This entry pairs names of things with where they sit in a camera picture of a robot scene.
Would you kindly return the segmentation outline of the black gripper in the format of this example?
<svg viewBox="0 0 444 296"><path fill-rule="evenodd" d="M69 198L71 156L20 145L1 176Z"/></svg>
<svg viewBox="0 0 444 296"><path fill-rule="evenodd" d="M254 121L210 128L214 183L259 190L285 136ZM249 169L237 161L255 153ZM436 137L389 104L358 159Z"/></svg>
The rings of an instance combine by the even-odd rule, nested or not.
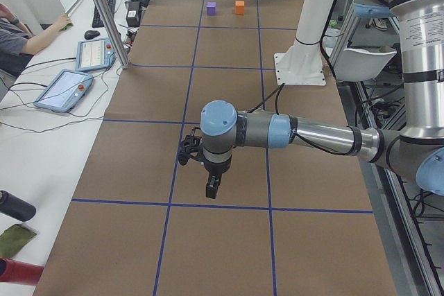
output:
<svg viewBox="0 0 444 296"><path fill-rule="evenodd" d="M210 173L205 186L205 196L210 199L217 197L219 185L221 183L221 175L229 170L231 161L226 160L221 163L205 161L204 167Z"/></svg>

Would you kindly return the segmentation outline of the person's forearm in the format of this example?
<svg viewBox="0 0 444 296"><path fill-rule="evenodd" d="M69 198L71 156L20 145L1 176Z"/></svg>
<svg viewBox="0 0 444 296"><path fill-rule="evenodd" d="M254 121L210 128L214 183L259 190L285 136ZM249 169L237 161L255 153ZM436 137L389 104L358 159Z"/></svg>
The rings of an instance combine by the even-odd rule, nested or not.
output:
<svg viewBox="0 0 444 296"><path fill-rule="evenodd" d="M28 39L25 43L21 53L36 55L40 51L48 47L57 36L59 36L60 30L54 25L49 26L46 30L42 31L40 34L33 36Z"/></svg>

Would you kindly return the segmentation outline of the person's hand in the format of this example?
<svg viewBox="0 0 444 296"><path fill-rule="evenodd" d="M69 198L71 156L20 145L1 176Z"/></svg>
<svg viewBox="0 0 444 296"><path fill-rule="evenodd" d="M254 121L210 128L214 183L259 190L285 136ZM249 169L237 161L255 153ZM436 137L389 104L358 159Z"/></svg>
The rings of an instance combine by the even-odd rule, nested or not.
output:
<svg viewBox="0 0 444 296"><path fill-rule="evenodd" d="M51 25L56 31L65 31L73 26L72 21L67 14L60 15L59 18Z"/></svg>

